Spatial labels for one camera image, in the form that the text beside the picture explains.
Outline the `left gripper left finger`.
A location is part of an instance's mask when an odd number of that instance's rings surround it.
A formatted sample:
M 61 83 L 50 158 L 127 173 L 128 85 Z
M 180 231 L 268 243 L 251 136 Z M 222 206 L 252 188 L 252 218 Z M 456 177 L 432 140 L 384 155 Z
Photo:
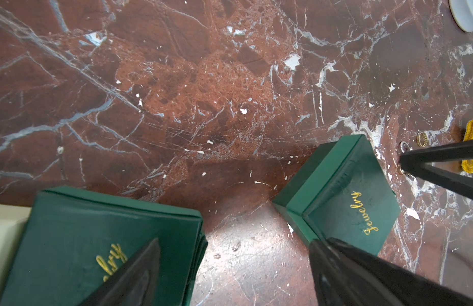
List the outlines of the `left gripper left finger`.
M 140 248 L 81 305 L 150 305 L 157 288 L 161 248 L 154 238 Z

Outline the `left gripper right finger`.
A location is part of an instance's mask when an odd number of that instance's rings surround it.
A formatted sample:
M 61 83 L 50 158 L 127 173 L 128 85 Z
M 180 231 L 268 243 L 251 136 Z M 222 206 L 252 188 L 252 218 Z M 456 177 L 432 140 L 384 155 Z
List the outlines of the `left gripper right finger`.
M 309 260 L 319 305 L 473 305 L 473 298 L 336 238 L 311 241 Z

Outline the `green bow box lid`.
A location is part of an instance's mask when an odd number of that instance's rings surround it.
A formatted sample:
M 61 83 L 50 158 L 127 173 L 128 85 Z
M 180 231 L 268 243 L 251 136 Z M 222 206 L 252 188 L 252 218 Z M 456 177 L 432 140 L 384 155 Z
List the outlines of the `green bow box lid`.
M 157 239 L 151 305 L 189 305 L 208 242 L 197 210 L 56 187 L 36 195 L 0 305 L 78 305 Z

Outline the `green jewelry box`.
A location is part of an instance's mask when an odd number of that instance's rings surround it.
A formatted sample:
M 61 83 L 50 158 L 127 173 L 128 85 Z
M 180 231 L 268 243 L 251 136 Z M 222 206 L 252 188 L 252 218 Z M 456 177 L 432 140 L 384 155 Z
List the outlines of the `green jewelry box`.
M 272 203 L 306 246 L 337 238 L 374 256 L 400 214 L 365 135 L 318 146 Z

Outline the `cream lotus box lid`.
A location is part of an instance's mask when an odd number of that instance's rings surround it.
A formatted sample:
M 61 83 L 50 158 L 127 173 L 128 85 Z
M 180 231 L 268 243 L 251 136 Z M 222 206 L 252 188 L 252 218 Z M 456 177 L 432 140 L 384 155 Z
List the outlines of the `cream lotus box lid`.
M 0 204 L 0 298 L 30 213 L 30 207 Z

